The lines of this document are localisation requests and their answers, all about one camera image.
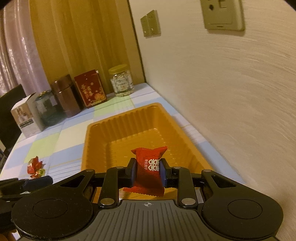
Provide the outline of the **wooden wall panel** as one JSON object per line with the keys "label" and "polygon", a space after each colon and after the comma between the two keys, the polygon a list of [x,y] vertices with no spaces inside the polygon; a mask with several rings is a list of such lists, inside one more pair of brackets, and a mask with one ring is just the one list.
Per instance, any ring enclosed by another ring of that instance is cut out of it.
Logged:
{"label": "wooden wall panel", "polygon": [[97,70],[106,93],[109,69],[127,64],[145,82],[128,1],[30,1],[35,43],[47,81]]}

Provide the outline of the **red foil candy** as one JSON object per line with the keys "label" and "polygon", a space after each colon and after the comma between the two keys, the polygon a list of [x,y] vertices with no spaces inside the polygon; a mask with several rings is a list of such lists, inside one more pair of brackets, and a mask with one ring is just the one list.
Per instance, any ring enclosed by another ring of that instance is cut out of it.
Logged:
{"label": "red foil candy", "polygon": [[41,178],[45,175],[43,161],[40,161],[38,156],[28,162],[27,173],[32,179]]}

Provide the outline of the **orange plastic tray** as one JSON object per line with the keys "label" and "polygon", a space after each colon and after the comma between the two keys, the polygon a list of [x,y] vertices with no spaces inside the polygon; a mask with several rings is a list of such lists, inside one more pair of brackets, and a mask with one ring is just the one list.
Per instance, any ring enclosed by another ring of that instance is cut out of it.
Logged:
{"label": "orange plastic tray", "polygon": [[87,127],[81,169],[104,173],[116,166],[127,166],[136,148],[166,146],[167,163],[191,173],[211,169],[201,152],[159,103],[135,108],[105,118]]}

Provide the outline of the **pink curtain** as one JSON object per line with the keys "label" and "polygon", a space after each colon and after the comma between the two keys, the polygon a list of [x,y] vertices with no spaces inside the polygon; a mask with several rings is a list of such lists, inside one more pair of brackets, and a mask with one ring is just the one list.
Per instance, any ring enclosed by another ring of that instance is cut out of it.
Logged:
{"label": "pink curtain", "polygon": [[17,85],[25,94],[50,89],[34,39],[29,1],[1,9],[1,95]]}

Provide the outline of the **red candy packet white print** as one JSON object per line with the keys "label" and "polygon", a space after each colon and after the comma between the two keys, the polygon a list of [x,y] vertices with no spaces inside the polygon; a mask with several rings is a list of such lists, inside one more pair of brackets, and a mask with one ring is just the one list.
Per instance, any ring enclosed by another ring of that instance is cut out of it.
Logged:
{"label": "red candy packet white print", "polygon": [[136,155],[137,161],[137,174],[132,188],[124,188],[123,190],[125,192],[162,197],[165,189],[159,173],[159,160],[167,148],[167,146],[163,146],[155,149],[133,149],[132,153]]}

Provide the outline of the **double wall switch plate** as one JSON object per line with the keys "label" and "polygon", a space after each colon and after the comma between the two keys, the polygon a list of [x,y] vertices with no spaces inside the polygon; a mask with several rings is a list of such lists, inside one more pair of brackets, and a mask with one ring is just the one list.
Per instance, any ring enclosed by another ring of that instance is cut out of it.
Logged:
{"label": "double wall switch plate", "polygon": [[161,27],[157,10],[152,10],[140,19],[145,38],[158,37],[161,35]]}

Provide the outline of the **black chair back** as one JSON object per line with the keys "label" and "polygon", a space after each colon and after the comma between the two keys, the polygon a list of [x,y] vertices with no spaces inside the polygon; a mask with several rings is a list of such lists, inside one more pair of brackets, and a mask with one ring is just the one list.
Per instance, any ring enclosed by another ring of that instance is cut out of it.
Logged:
{"label": "black chair back", "polygon": [[1,142],[4,147],[4,154],[8,156],[21,134],[21,130],[11,114],[11,109],[20,100],[26,97],[21,84],[1,96]]}

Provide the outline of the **brown metal canister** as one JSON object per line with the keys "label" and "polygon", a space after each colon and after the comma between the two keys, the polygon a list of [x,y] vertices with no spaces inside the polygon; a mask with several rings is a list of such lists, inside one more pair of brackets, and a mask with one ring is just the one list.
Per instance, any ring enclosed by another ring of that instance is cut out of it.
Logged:
{"label": "brown metal canister", "polygon": [[67,118],[71,118],[81,112],[83,104],[69,74],[51,83],[51,89],[60,102]]}

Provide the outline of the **clear jar yellow lid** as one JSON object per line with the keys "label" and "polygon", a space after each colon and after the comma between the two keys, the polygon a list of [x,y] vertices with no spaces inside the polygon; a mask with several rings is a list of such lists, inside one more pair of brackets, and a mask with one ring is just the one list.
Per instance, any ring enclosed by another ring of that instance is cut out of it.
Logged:
{"label": "clear jar yellow lid", "polygon": [[134,92],[133,80],[127,64],[120,64],[108,70],[116,97],[124,97]]}

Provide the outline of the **wall socket plate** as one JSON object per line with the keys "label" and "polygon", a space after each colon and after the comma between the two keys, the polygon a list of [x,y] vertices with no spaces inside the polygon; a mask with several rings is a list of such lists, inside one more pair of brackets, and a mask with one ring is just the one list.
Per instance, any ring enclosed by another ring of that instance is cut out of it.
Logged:
{"label": "wall socket plate", "polygon": [[244,31],[245,21],[240,0],[200,0],[207,30]]}

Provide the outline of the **dark green glass jar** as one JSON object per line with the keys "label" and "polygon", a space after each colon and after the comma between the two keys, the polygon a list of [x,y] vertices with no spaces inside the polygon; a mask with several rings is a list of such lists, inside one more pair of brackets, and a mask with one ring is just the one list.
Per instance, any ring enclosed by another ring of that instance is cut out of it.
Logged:
{"label": "dark green glass jar", "polygon": [[52,90],[41,92],[35,102],[45,127],[54,126],[66,118],[65,112]]}

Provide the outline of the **red gift box gold print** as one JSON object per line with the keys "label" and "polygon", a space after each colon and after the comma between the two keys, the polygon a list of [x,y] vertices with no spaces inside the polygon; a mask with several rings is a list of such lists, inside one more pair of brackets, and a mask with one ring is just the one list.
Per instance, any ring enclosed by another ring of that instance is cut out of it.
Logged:
{"label": "red gift box gold print", "polygon": [[91,108],[107,101],[107,96],[96,70],[75,76],[74,81],[86,108]]}

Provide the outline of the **checkered tablecloth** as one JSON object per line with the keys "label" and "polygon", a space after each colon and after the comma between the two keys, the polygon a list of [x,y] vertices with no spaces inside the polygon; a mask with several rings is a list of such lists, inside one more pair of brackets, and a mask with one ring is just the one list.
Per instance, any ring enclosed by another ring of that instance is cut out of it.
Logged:
{"label": "checkered tablecloth", "polygon": [[216,172],[239,183],[245,182],[193,125],[146,83],[136,85],[134,93],[129,96],[116,97],[110,93],[103,104],[87,108],[37,135],[29,138],[20,135],[4,164],[1,179],[27,179],[27,162],[35,156],[43,160],[46,174],[54,182],[78,173],[89,124],[154,102],[160,103],[175,119]]}

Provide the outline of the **white cardboard product box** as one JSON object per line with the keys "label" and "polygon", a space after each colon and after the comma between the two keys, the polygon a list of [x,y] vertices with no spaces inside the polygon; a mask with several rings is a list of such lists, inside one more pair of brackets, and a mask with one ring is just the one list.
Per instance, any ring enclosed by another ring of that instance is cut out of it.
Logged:
{"label": "white cardboard product box", "polygon": [[45,128],[35,102],[37,97],[38,93],[33,93],[18,101],[11,109],[11,114],[25,138],[39,134]]}

